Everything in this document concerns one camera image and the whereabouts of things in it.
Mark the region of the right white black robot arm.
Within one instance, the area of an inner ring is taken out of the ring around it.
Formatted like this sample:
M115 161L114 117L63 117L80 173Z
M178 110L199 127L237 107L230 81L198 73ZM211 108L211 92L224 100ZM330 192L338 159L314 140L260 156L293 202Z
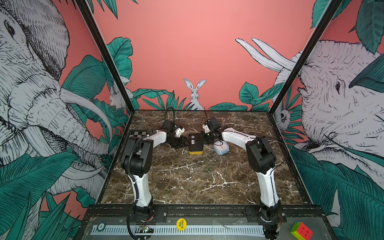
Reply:
M252 136L230 127L222 127L216 118L206 120L202 125L205 134L232 143L246 150L250 167L257 173L261 192L260 213L263 221L269 223L278 216L281 202L275 184L276 154L268 139Z

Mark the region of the yellow rectangular alarm clock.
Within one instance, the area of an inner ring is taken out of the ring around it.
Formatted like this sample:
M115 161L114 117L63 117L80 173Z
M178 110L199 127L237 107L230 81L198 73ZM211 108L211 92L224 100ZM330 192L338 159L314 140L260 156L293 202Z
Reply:
M188 135L188 151L190 155L201 155L204 151L204 144L201 141L200 133L192 133Z

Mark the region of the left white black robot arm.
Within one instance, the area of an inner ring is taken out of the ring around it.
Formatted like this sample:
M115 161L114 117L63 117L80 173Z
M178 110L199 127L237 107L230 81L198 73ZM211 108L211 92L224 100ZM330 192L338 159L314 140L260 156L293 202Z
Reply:
M182 140L185 129L173 132L155 130L141 137L129 137L121 159L121 167L129 176L134 191L134 211L151 216L155 210L149 189L148 172L152 166L153 149L168 139Z

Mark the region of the light blue small alarm clock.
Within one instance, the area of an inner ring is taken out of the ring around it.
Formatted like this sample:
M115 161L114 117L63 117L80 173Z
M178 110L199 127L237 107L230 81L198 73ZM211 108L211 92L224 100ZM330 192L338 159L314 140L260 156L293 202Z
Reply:
M222 156L230 151L230 147L226 141L215 140L213 143L216 154Z

